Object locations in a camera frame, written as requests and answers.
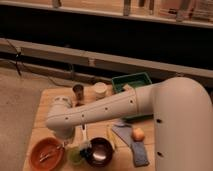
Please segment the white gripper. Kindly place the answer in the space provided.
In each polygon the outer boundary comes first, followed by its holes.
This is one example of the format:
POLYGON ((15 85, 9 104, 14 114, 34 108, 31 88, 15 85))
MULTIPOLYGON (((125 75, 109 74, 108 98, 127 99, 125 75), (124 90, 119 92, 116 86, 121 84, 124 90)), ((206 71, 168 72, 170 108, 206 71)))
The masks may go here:
POLYGON ((75 136, 75 129, 59 130, 53 132, 54 136, 63 144, 72 144, 75 136))

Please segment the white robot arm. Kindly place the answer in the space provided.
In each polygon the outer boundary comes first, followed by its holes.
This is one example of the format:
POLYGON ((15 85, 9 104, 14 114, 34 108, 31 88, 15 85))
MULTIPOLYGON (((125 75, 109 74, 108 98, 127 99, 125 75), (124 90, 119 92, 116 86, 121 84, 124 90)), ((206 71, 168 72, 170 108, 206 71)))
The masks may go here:
POLYGON ((213 171, 213 103, 190 78, 173 77, 74 108, 59 96, 46 126, 67 138, 77 125, 135 114, 154 116, 155 171, 213 171))

